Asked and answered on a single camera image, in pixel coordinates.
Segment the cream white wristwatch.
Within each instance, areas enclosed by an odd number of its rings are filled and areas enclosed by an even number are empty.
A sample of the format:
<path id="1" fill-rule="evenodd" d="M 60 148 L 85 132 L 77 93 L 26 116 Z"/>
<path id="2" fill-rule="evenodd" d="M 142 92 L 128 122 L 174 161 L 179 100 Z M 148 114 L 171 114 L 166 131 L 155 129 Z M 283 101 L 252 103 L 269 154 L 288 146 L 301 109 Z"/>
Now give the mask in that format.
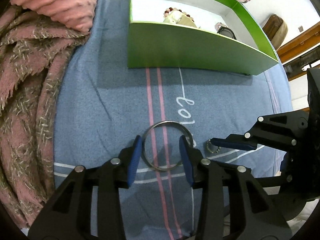
<path id="1" fill-rule="evenodd" d="M 197 28 L 193 19 L 184 13 L 175 10 L 171 12 L 164 13 L 164 23 L 173 24 L 173 25 L 183 25 L 187 27 Z"/>

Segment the black fitness band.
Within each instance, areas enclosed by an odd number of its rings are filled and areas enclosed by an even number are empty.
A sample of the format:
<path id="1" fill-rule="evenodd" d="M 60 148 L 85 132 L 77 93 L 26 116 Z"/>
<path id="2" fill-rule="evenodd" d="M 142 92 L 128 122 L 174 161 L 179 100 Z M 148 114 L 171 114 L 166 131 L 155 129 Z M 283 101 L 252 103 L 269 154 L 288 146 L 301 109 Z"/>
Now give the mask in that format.
<path id="1" fill-rule="evenodd" d="M 217 33 L 220 35 L 223 35 L 223 36 L 227 36 L 228 38 L 232 38 L 232 39 L 236 40 L 236 36 L 235 36 L 234 32 L 228 27 L 221 26 L 218 29 Z"/>

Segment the pink woven fringed scarf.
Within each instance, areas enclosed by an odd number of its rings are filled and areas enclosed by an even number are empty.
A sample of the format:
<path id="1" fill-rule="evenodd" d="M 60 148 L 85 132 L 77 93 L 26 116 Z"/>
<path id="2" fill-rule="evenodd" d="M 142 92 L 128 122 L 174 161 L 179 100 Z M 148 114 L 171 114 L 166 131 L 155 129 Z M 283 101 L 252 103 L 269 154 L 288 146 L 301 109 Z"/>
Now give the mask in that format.
<path id="1" fill-rule="evenodd" d="M 57 97 L 72 53 L 88 38 L 18 6 L 1 16 L 1 203 L 20 229 L 54 192 Z"/>

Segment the blue striped bed sheet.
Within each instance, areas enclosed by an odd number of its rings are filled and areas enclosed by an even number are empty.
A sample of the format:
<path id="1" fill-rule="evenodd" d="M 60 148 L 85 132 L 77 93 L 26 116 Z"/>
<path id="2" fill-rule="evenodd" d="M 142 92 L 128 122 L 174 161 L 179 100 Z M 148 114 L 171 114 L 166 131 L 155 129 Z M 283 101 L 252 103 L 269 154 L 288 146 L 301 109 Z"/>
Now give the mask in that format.
<path id="1" fill-rule="evenodd" d="M 289 83 L 277 64 L 258 76 L 196 69 L 127 67 L 129 0 L 98 0 L 89 40 L 74 53 L 63 78 L 54 127 L 58 187 L 77 165 L 92 168 L 116 157 L 151 125 L 183 124 L 203 154 L 209 138 L 244 134 L 262 115 L 292 110 Z M 180 131 L 154 129 L 158 163 L 180 160 Z M 271 177 L 284 152 L 222 149 L 218 161 Z M 129 190 L 120 190 L 127 239 L 188 239 L 195 234 L 201 191 L 192 190 L 182 166 L 156 172 L 140 159 Z"/>

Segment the wooden door frame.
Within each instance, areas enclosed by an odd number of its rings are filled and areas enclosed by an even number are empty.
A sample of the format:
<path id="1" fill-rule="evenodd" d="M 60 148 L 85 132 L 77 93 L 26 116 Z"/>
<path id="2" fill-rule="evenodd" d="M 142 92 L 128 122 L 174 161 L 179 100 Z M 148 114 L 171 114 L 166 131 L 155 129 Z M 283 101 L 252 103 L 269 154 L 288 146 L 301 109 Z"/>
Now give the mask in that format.
<path id="1" fill-rule="evenodd" d="M 319 22 L 277 50 L 289 81 L 319 68 Z"/>

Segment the silver metal bangle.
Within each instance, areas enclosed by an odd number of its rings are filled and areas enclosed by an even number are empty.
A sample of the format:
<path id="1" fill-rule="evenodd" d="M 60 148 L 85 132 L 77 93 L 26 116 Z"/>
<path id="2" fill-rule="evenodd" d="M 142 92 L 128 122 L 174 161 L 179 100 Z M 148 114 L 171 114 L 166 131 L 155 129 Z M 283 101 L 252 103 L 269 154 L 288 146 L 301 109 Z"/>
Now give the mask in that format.
<path id="1" fill-rule="evenodd" d="M 155 132 L 154 129 L 156 129 L 157 127 L 173 127 L 175 129 L 178 129 L 179 131 L 181 131 L 183 133 L 183 135 L 186 137 L 187 139 L 187 145 L 190 146 L 191 148 L 193 148 L 194 145 L 194 139 L 193 139 L 193 135 L 192 133 L 189 131 L 189 129 L 187 129 L 184 125 L 182 125 L 180 122 L 176 122 L 176 121 L 172 121 L 172 120 L 164 120 L 164 121 L 160 121 L 158 123 L 153 124 L 152 126 L 150 126 L 146 132 L 143 134 L 142 136 L 142 146 L 143 146 L 143 151 L 142 151 L 142 159 L 144 161 L 144 163 L 146 163 L 146 165 L 158 172 L 168 172 L 171 170 L 174 170 L 175 168 L 177 168 L 179 165 L 182 164 L 182 161 L 179 161 L 178 163 L 171 165 L 169 164 L 166 167 L 160 167 L 157 166 L 156 164 L 158 163 L 158 156 L 157 156 L 157 145 L 156 145 L 156 136 L 155 136 Z M 151 147 L 152 147 L 152 160 L 153 162 L 148 158 L 148 154 L 146 152 L 146 140 L 147 137 L 150 135 L 151 137 Z"/>

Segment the green cardboard box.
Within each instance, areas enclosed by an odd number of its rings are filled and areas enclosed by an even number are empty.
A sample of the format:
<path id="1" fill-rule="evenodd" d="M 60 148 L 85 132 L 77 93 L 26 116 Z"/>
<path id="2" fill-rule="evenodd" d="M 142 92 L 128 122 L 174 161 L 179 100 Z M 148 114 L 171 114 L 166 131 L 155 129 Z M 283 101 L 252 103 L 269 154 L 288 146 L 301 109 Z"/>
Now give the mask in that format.
<path id="1" fill-rule="evenodd" d="M 164 23 L 178 10 L 197 28 Z M 230 28 L 236 40 L 217 33 Z M 130 0 L 127 65 L 259 75 L 278 63 L 260 25 L 237 0 Z"/>

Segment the brown wooden chair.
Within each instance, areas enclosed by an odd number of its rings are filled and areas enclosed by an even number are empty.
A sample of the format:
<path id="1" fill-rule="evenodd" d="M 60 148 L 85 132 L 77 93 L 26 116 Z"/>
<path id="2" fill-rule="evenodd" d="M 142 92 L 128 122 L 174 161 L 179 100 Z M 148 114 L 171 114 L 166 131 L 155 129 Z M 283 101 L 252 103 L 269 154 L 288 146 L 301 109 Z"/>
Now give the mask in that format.
<path id="1" fill-rule="evenodd" d="M 274 49 L 278 50 L 287 36 L 288 27 L 287 23 L 281 17 L 272 14 L 263 26 L 263 31 Z"/>

